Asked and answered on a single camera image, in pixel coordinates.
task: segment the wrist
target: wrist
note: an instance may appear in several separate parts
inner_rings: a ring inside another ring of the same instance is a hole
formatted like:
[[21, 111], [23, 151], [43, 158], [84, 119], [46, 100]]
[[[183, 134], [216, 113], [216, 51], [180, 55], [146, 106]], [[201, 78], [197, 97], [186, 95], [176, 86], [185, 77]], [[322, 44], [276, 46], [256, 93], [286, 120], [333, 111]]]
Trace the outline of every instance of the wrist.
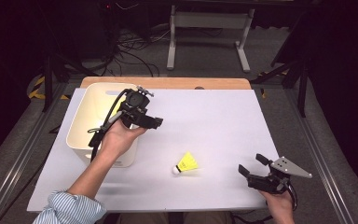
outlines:
[[274, 218], [276, 224], [295, 224], [293, 217]]
[[113, 163], [119, 157], [118, 153], [107, 152], [105, 150], [100, 150], [95, 157], [95, 161], [98, 161], [100, 164], [106, 164], [108, 166], [112, 166]]

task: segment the white plastic bin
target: white plastic bin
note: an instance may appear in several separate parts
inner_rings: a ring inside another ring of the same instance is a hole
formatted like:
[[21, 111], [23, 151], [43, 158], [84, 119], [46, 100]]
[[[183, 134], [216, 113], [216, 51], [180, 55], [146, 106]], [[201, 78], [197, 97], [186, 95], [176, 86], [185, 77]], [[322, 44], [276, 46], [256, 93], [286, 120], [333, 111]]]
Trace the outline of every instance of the white plastic bin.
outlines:
[[[135, 85], [128, 83], [101, 82], [87, 87], [66, 137], [68, 146], [86, 164], [90, 163], [92, 148], [89, 147], [89, 142], [93, 136], [93, 133], [88, 133], [88, 130], [99, 128], [103, 124], [110, 107], [124, 89], [137, 90]], [[125, 96], [122, 96], [113, 114], [124, 99]], [[131, 148], [117, 159], [113, 167], [128, 167], [133, 163], [137, 142], [138, 140], [135, 139]]]

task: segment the striped sleeve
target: striped sleeve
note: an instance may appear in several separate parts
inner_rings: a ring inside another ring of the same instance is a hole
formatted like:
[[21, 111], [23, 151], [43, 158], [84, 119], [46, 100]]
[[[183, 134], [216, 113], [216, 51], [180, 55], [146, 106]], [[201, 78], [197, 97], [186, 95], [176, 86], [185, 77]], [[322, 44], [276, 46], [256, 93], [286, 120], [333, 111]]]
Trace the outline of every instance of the striped sleeve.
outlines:
[[96, 200], [65, 191], [54, 191], [48, 206], [34, 220], [34, 224], [93, 224], [103, 217], [106, 209]]

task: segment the yellow shuttlecock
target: yellow shuttlecock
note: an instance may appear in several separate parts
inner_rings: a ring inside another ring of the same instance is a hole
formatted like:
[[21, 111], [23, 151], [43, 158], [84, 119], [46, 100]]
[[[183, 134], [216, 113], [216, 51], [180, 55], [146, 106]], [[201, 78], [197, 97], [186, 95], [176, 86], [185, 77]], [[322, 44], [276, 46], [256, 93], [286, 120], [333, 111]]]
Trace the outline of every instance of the yellow shuttlecock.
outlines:
[[172, 171], [174, 174], [179, 174], [183, 171], [197, 169], [199, 166], [197, 165], [196, 160], [194, 160], [193, 156], [190, 152], [187, 152], [185, 156], [178, 162], [176, 166], [173, 166]]

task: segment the white tabletop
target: white tabletop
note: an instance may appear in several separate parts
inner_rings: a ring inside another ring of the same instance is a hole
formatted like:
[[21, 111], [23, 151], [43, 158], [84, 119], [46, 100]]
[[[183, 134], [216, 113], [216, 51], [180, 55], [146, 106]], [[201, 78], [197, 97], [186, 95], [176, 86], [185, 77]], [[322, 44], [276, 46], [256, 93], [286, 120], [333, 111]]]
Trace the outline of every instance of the white tabletop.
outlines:
[[[242, 164], [254, 175], [269, 168], [255, 159], [278, 153], [254, 91], [150, 90], [147, 115], [162, 125], [138, 139], [134, 163], [112, 168], [96, 199], [110, 212], [239, 210], [266, 207], [238, 173]], [[60, 132], [39, 177], [27, 211], [40, 212], [49, 194], [67, 189], [86, 168], [66, 144], [71, 122], [85, 89], [76, 89]], [[190, 151], [199, 169], [172, 173]]]

